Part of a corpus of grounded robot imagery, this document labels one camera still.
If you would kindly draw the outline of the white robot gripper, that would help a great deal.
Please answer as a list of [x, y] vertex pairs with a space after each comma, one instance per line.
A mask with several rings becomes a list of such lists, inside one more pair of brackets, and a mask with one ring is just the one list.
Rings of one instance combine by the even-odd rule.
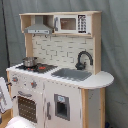
[[3, 77], [0, 77], [0, 112], [4, 113], [6, 110], [12, 108], [12, 100]]

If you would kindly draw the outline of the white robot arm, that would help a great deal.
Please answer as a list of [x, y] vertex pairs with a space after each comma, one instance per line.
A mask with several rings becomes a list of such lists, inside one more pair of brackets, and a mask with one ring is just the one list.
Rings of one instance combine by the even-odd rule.
[[[10, 97], [5, 79], [0, 77], [0, 123], [2, 122], [1, 113], [12, 108], [12, 99]], [[5, 128], [35, 128], [27, 119], [16, 116], [13, 117]]]

